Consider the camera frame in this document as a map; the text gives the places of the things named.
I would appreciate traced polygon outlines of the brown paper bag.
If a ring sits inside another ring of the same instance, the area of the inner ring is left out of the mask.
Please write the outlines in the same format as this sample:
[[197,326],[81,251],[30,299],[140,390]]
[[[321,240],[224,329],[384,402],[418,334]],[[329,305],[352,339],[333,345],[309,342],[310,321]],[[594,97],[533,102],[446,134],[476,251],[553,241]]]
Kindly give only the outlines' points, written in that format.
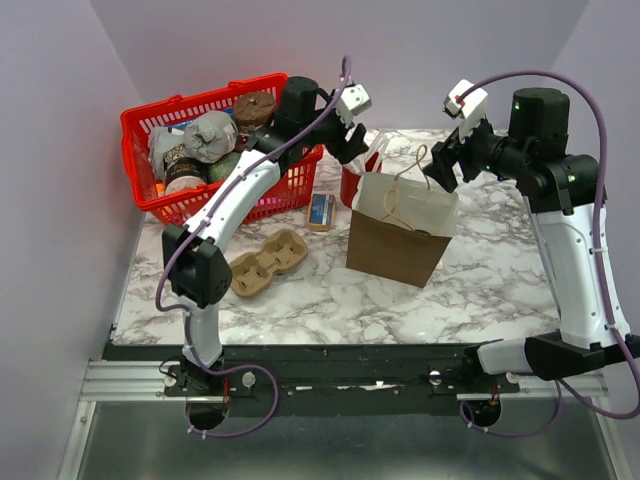
[[408,179],[407,172],[361,176],[351,207],[346,267],[423,288],[455,235],[458,196],[428,179]]

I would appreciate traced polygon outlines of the cardboard cup carrier tray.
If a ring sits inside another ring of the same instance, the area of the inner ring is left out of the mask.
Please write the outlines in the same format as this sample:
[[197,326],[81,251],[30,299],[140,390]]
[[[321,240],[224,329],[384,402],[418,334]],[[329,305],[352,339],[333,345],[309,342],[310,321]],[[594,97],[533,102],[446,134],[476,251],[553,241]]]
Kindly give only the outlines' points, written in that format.
[[305,240],[291,229],[280,229],[259,251],[244,253],[230,263],[231,289],[239,297],[254,297],[269,288],[276,276],[295,271],[307,256]]

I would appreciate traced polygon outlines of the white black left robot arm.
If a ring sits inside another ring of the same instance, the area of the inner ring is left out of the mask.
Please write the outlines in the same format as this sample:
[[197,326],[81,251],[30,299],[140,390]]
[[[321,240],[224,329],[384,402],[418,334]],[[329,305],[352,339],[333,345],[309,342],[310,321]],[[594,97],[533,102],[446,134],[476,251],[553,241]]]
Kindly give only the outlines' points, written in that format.
[[290,77],[275,112],[249,135],[240,160],[211,200],[183,225],[162,233],[164,270],[160,286],[170,286],[179,301],[185,341],[182,353],[193,364],[187,382],[201,395],[214,393],[233,368],[215,365],[223,354],[219,303],[231,286],[225,252],[233,234],[256,205],[318,145],[341,164],[364,153],[366,128],[357,115],[370,108],[369,93],[350,74],[326,92],[302,76]]

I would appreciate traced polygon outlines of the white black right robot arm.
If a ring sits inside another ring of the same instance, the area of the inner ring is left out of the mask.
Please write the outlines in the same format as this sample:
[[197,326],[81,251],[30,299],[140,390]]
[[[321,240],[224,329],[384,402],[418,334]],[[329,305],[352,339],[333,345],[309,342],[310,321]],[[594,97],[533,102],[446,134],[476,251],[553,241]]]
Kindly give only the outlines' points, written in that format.
[[507,372],[558,380],[620,363],[624,348],[639,356],[639,338],[623,313],[606,317],[596,256],[605,233],[592,227],[597,161],[566,153],[570,99],[554,88],[514,92],[509,129],[495,134],[486,118],[488,95],[461,80],[447,95],[444,111],[460,123],[432,149],[424,174],[447,192],[487,172],[513,180],[525,200],[543,267],[559,311],[558,330],[520,340],[499,340],[467,350],[460,379],[480,392]]

